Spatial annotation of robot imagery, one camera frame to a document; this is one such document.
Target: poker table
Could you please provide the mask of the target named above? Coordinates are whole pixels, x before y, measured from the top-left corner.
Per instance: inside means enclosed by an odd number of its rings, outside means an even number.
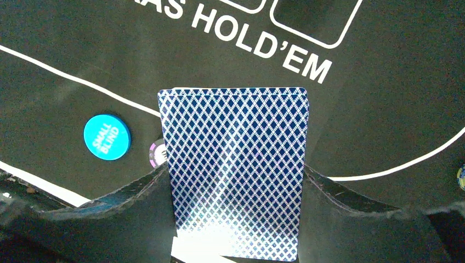
[[[464,10],[462,1],[4,2],[0,169],[97,198],[154,169],[158,91],[302,87],[308,166],[396,207],[461,201]],[[131,133],[118,160],[86,148],[84,126],[99,114]]]

